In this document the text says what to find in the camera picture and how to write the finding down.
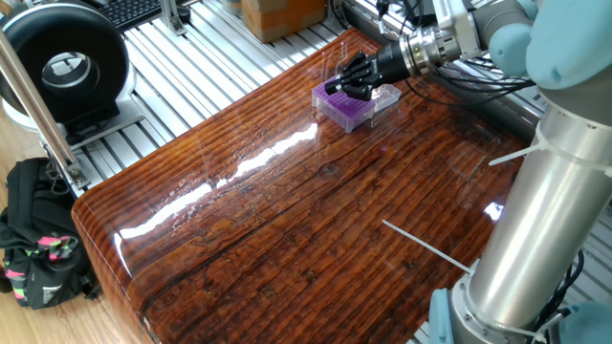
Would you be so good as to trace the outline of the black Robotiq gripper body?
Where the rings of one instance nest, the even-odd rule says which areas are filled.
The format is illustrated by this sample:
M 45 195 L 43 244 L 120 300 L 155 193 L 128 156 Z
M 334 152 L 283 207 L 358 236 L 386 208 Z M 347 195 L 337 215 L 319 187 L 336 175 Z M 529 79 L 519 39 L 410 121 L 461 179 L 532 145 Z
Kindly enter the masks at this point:
M 404 60 L 399 42 L 390 43 L 376 53 L 378 80 L 391 84 L 410 77 L 410 71 Z

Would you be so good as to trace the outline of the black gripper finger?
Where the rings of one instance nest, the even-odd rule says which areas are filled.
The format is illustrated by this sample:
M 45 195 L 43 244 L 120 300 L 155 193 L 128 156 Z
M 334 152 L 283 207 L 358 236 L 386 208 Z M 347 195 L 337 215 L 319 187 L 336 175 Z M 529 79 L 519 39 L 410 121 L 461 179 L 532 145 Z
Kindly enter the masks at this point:
M 382 84 L 382 76 L 371 72 L 357 72 L 352 75 L 341 74 L 331 81 L 325 82 L 325 92 L 329 96 L 335 93 L 344 93 L 351 98 L 369 101 L 373 90 Z
M 359 50 L 343 68 L 340 74 L 356 74 L 357 72 L 371 72 L 377 74 L 376 55 L 366 55 L 363 50 Z

